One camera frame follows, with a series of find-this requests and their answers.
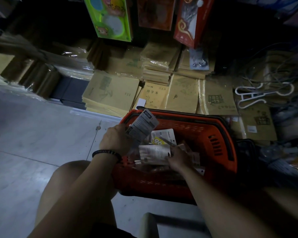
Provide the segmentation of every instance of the forearm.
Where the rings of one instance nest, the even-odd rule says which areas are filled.
[[[98,154],[55,203],[29,237],[71,237],[88,231],[92,225],[91,211],[97,212],[100,200],[117,158]]]
[[[276,237],[256,216],[208,184],[194,168],[184,167],[180,173],[214,238]]]

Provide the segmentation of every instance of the red packaging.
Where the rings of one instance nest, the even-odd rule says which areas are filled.
[[[207,23],[214,0],[180,0],[174,39],[196,48]]]

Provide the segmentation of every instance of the hand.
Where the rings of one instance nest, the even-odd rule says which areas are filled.
[[[99,149],[109,149],[117,152],[121,156],[127,154],[132,145],[132,139],[125,133],[125,125],[118,124],[108,128],[99,144]]]
[[[190,156],[179,147],[170,147],[173,156],[168,157],[171,169],[181,173],[183,168],[193,168]]]

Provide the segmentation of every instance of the thigh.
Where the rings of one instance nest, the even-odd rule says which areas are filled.
[[[52,175],[46,185],[39,202],[36,212],[35,226],[49,212],[52,206],[60,198],[60,196],[74,183],[74,181],[84,172],[90,164],[89,161],[79,160],[66,163],[60,166]],[[100,201],[101,209],[94,212],[93,218],[95,222],[106,223],[116,226],[114,210],[111,199],[117,191],[114,189],[112,180],[107,184],[106,195]]]

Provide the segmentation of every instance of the grout line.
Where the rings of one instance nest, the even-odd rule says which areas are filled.
[[[98,130],[96,129],[96,134],[95,134],[95,137],[94,137],[94,139],[93,139],[93,142],[91,143],[91,148],[93,147],[93,144],[94,144],[94,141],[95,141],[95,138],[96,138],[97,132],[98,132]],[[86,160],[88,159],[88,156],[89,156],[89,154],[90,154],[90,152],[91,152],[91,148],[90,148],[90,150],[89,150],[89,152],[88,152],[88,155],[87,155],[87,158],[86,158]]]
[[[4,152],[4,151],[1,151],[1,150],[0,150],[0,152],[5,153],[5,154],[9,154],[9,155],[14,155],[14,156],[17,156],[17,157],[20,157],[20,158],[28,159],[28,160],[37,161],[37,162],[40,162],[40,163],[43,163],[43,164],[49,164],[49,165],[53,165],[53,166],[59,167],[59,165],[50,164],[50,163],[39,161],[39,160],[34,160],[34,159],[27,158],[27,157],[24,157],[24,156],[20,156],[20,155],[15,155],[15,154],[11,154],[11,153],[8,153],[8,152]]]

